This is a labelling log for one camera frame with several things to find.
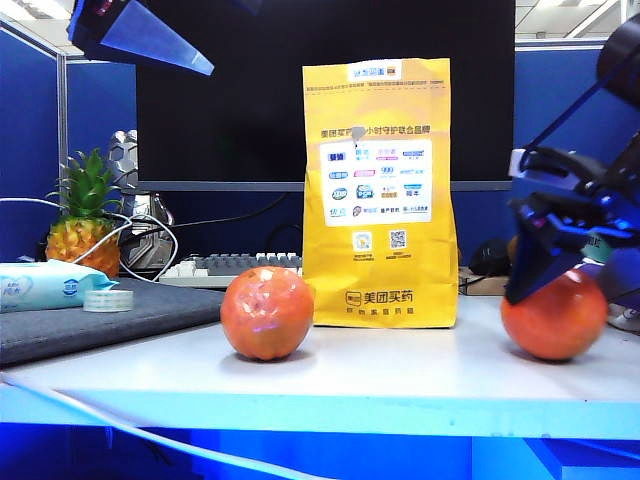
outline keyboard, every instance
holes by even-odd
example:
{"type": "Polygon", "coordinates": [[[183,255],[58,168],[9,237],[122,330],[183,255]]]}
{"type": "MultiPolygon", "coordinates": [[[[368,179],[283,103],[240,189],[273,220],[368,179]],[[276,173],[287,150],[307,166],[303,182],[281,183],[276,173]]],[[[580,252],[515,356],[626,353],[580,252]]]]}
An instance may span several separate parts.
{"type": "Polygon", "coordinates": [[[178,287],[226,288],[242,272],[267,265],[302,275],[302,257],[295,253],[219,253],[191,255],[169,268],[158,281],[178,287]]]}

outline tomato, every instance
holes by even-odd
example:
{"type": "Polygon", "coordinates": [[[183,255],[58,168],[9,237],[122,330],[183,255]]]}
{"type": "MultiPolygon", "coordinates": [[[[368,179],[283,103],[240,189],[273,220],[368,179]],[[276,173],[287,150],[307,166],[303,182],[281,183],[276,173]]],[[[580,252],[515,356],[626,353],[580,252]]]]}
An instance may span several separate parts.
{"type": "Polygon", "coordinates": [[[602,333],[608,304],[593,278],[569,270],[512,305],[502,300],[502,323],[522,349],[546,360],[585,352],[602,333]]]}
{"type": "Polygon", "coordinates": [[[313,292],[286,268],[253,268],[227,288],[220,319],[229,343],[245,357],[286,357],[313,323],[313,292]]]}

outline ceiling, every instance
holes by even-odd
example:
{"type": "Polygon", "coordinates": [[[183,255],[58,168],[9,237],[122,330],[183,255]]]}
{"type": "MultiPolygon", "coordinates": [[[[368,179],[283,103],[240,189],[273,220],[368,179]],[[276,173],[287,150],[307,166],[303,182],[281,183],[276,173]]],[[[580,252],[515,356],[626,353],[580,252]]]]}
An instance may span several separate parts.
{"type": "MultiPolygon", "coordinates": [[[[0,0],[0,20],[10,24],[45,46],[66,55],[81,55],[67,38],[68,19],[54,19],[36,7],[45,0],[0,0]],[[17,4],[34,19],[15,20],[3,12],[2,6],[17,4]]],[[[55,1],[67,12],[73,0],[55,1]]],[[[640,0],[515,0],[516,41],[561,38],[606,38],[621,23],[623,15],[630,16],[640,0]]]]}

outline white cable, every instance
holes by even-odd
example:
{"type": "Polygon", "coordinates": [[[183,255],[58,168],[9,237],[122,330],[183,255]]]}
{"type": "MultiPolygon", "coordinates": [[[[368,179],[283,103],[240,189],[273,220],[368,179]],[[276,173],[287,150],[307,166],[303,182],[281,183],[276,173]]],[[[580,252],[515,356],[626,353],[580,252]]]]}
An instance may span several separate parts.
{"type": "Polygon", "coordinates": [[[102,237],[98,243],[96,243],[94,246],[92,246],[89,250],[84,252],[82,255],[80,255],[78,258],[76,258],[71,263],[81,262],[82,260],[87,258],[89,255],[91,255],[93,252],[95,252],[98,248],[100,248],[100,246],[103,243],[105,243],[107,240],[109,240],[111,237],[113,237],[114,235],[119,235],[120,232],[122,232],[123,230],[126,230],[127,228],[129,228],[129,227],[131,227],[133,225],[133,222],[129,218],[125,217],[124,215],[120,215],[118,213],[111,213],[110,215],[113,215],[113,216],[118,217],[118,218],[122,218],[125,221],[124,225],[122,225],[122,226],[120,226],[118,228],[115,228],[114,230],[109,232],[107,235],[102,237]]]}
{"type": "Polygon", "coordinates": [[[80,400],[72,396],[60,393],[56,390],[34,385],[28,381],[18,379],[13,375],[9,375],[4,372],[0,372],[0,378],[8,385],[13,385],[14,387],[21,388],[30,393],[43,396],[53,402],[61,403],[63,405],[71,407],[98,420],[99,422],[110,425],[120,431],[135,435],[140,438],[144,438],[159,445],[164,445],[165,447],[172,448],[189,455],[202,457],[216,462],[227,463],[229,465],[235,465],[237,467],[248,468],[250,470],[263,472],[270,475],[277,475],[279,477],[288,478],[291,480],[335,480],[329,479],[327,477],[318,477],[316,475],[311,475],[290,468],[281,467],[279,465],[262,462],[260,460],[238,457],[236,455],[230,455],[228,453],[222,453],[215,450],[196,447],[184,442],[178,442],[176,440],[172,440],[170,438],[166,438],[161,435],[156,435],[154,433],[147,432],[146,430],[142,430],[141,428],[134,426],[132,423],[118,417],[117,415],[107,413],[97,407],[81,402],[80,400]]]}
{"type": "Polygon", "coordinates": [[[48,202],[47,200],[40,200],[39,198],[23,198],[23,197],[9,197],[9,198],[0,198],[0,202],[26,202],[26,203],[42,203],[44,205],[49,205],[51,207],[56,208],[64,208],[61,205],[58,205],[54,202],[48,202]]]}
{"type": "Polygon", "coordinates": [[[158,272],[158,274],[155,277],[153,277],[152,280],[149,280],[148,278],[144,278],[144,277],[138,275],[137,273],[133,272],[132,270],[129,269],[129,267],[127,267],[125,265],[125,263],[122,260],[120,260],[120,265],[130,275],[133,275],[135,278],[137,278],[139,280],[143,280],[145,282],[155,283],[169,269],[169,267],[171,267],[171,264],[173,264],[173,261],[176,259],[176,255],[178,254],[178,239],[173,234],[171,229],[169,227],[167,227],[164,223],[162,223],[160,220],[158,220],[157,218],[155,218],[155,217],[153,217],[151,215],[147,215],[145,213],[139,213],[139,214],[134,215],[133,217],[131,217],[131,220],[135,220],[136,218],[146,218],[146,219],[152,220],[153,222],[157,223],[165,232],[167,232],[169,234],[169,236],[171,237],[171,240],[173,241],[173,253],[171,254],[171,258],[166,263],[166,265],[164,267],[162,267],[162,270],[160,270],[160,272],[158,272]]]}
{"type": "MultiPolygon", "coordinates": [[[[56,208],[60,208],[60,209],[64,208],[63,206],[58,205],[57,203],[49,202],[47,200],[40,200],[39,198],[8,197],[8,198],[0,198],[0,202],[41,203],[43,205],[49,205],[51,207],[56,207],[56,208]]],[[[124,220],[124,222],[125,222],[124,225],[114,229],[112,232],[109,232],[107,235],[105,235],[103,238],[101,238],[99,242],[97,242],[94,246],[92,246],[89,250],[84,252],[82,255],[80,255],[78,258],[76,258],[71,263],[78,263],[78,262],[82,261],[83,259],[85,259],[89,255],[91,255],[93,252],[95,252],[98,248],[100,248],[100,246],[103,243],[105,243],[107,240],[109,240],[111,237],[113,237],[114,235],[119,235],[121,231],[126,230],[127,228],[129,228],[130,226],[133,225],[133,222],[131,220],[129,220],[128,217],[125,217],[124,215],[120,215],[118,213],[112,213],[111,215],[116,216],[116,217],[121,218],[122,220],[124,220]]]]}

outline white table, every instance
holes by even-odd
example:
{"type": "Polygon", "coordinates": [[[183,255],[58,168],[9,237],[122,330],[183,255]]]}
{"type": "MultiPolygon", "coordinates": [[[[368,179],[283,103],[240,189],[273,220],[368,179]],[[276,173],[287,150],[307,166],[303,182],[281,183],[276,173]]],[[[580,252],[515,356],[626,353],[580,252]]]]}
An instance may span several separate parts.
{"type": "MultiPolygon", "coordinates": [[[[460,297],[453,329],[314,327],[287,360],[243,360],[220,325],[7,370],[142,426],[640,439],[640,337],[607,328],[584,355],[537,361],[498,297],[460,297]]],[[[0,420],[95,425],[0,385],[0,420]]]]}

